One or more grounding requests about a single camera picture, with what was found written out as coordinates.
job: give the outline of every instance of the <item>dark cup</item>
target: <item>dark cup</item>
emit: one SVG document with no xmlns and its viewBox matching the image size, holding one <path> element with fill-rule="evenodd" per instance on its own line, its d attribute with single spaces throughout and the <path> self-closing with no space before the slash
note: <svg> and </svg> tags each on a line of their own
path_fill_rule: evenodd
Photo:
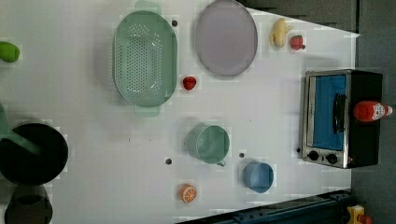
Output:
<svg viewBox="0 0 396 224">
<path fill-rule="evenodd" d="M 43 186 L 18 186 L 8 204 L 6 224 L 49 224 L 52 205 Z"/>
</svg>

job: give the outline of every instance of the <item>oven door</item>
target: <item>oven door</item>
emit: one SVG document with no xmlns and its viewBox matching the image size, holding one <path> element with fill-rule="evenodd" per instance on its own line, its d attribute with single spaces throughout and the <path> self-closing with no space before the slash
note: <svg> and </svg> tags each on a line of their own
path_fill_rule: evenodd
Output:
<svg viewBox="0 0 396 224">
<path fill-rule="evenodd" d="M 347 76 L 309 79 L 307 145 L 335 151 L 344 149 Z"/>
</svg>

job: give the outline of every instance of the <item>plate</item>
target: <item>plate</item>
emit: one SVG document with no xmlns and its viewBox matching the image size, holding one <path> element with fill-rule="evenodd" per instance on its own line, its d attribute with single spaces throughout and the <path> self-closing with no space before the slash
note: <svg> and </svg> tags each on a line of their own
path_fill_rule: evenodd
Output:
<svg viewBox="0 0 396 224">
<path fill-rule="evenodd" d="M 235 76 L 253 62 L 257 39 L 256 24 L 244 7 L 234 0 L 218 0 L 201 14 L 195 44 L 207 69 Z"/>
</svg>

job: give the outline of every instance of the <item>orange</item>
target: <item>orange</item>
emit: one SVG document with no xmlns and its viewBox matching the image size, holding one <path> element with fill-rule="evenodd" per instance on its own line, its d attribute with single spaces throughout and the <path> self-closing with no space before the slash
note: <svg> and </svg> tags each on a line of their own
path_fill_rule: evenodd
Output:
<svg viewBox="0 0 396 224">
<path fill-rule="evenodd" d="M 184 203 L 190 203 L 197 197 L 197 189 L 194 186 L 185 184 L 180 190 L 180 198 Z"/>
</svg>

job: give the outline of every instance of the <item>countertop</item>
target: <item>countertop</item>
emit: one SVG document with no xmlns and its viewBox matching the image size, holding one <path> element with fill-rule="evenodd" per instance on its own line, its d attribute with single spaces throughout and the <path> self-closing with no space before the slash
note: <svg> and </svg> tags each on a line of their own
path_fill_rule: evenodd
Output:
<svg viewBox="0 0 396 224">
<path fill-rule="evenodd" d="M 211 1 L 155 2 L 168 21 L 179 22 L 179 82 L 160 115 L 142 119 L 112 77 L 114 31 L 134 0 L 0 0 L 0 40 L 21 48 L 17 63 L 0 62 L 8 122 L 41 120 L 69 145 L 64 171 L 45 185 L 52 223 L 177 223 L 350 188 L 350 170 L 302 161 L 296 148 L 305 72 L 353 68 L 357 35 L 287 18 L 294 27 L 288 36 L 306 37 L 306 49 L 274 49 L 268 35 L 280 17 L 250 9 L 259 33 L 256 58 L 240 76 L 216 77 L 193 44 L 195 22 Z M 180 85 L 185 76 L 197 77 L 193 91 Z M 225 167 L 187 152 L 187 134 L 200 122 L 229 133 Z M 274 168 L 274 185 L 264 194 L 242 183 L 251 161 Z M 193 203 L 177 197 L 184 183 L 198 189 Z"/>
</svg>

